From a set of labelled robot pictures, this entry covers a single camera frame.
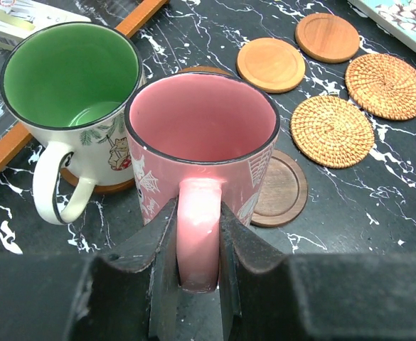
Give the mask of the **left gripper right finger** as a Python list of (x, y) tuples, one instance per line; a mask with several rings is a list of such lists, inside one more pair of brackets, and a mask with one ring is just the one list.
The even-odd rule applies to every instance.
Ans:
[(220, 216), (225, 340), (416, 340), (416, 253), (284, 254)]

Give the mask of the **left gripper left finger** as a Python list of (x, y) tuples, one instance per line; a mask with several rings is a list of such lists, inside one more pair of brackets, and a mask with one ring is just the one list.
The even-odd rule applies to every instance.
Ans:
[(107, 254), (0, 254), (0, 340), (172, 340), (176, 211)]

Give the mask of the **dark walnut coaster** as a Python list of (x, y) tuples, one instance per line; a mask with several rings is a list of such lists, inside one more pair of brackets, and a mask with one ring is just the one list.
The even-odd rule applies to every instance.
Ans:
[(280, 227), (304, 209), (308, 183), (302, 168), (287, 154), (272, 153), (261, 193), (251, 219), (258, 227)]

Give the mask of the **pink halloween mug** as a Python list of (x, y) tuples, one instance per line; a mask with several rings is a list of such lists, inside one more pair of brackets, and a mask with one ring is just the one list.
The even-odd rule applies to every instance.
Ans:
[(124, 116), (143, 221), (176, 198), (181, 287), (213, 291), (220, 208), (250, 222), (278, 138), (276, 106), (236, 77), (184, 72), (140, 87)]

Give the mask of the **woven rattan coaster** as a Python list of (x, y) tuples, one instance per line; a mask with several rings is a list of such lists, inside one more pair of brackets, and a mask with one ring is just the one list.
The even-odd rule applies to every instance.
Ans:
[(416, 117), (416, 69), (397, 57), (359, 56), (346, 69), (349, 96), (371, 114), (404, 121)]
[(305, 99), (290, 121), (298, 149), (312, 161), (330, 168), (347, 168), (361, 162), (372, 149), (375, 136), (365, 115), (339, 97)]

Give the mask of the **orange wooden shelf rack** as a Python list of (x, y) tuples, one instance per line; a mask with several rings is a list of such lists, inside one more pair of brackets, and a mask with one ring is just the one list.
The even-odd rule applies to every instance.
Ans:
[(136, 55), (134, 62), (108, 73), (118, 51), (106, 34), (129, 40), (164, 4), (143, 1), (116, 28), (85, 21), (62, 23), (61, 34), (44, 40), (49, 47), (42, 60), (33, 60), (24, 83), (16, 83), (14, 92), (37, 108), (38, 116), (56, 123), (79, 113), (101, 94), (118, 98), (126, 90), (134, 91), (144, 74), (141, 58)]

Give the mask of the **green inside mug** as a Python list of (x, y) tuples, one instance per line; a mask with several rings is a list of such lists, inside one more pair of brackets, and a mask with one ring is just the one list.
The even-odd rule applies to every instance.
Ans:
[(96, 23), (44, 28), (13, 49), (2, 67), (1, 96), (44, 147), (33, 199), (46, 222), (74, 222), (96, 187), (133, 178), (124, 109), (144, 82), (131, 40)]

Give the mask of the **light wood coaster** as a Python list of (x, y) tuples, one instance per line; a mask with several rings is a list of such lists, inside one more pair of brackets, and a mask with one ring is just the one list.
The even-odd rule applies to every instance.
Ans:
[(295, 38), (310, 57), (324, 63), (342, 63), (359, 49), (358, 31), (346, 20), (329, 13), (313, 13), (298, 22)]
[(302, 54), (276, 38), (257, 38), (246, 43), (236, 60), (242, 79), (269, 93), (293, 90), (305, 74)]

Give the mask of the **brown ringed wooden saucer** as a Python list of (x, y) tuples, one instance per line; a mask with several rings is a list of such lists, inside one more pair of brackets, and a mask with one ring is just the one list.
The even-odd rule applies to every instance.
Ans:
[(220, 75), (229, 75), (233, 76), (230, 72), (222, 70), (218, 67), (210, 67), (205, 65), (197, 65), (193, 67), (185, 67), (178, 71), (178, 73), (186, 73), (186, 72), (206, 72), (206, 73), (213, 73), (213, 74), (220, 74)]

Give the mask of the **green floral tray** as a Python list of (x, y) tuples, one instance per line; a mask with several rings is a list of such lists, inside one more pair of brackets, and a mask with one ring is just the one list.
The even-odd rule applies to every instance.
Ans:
[(352, 1), (351, 4), (416, 53), (416, 0)]

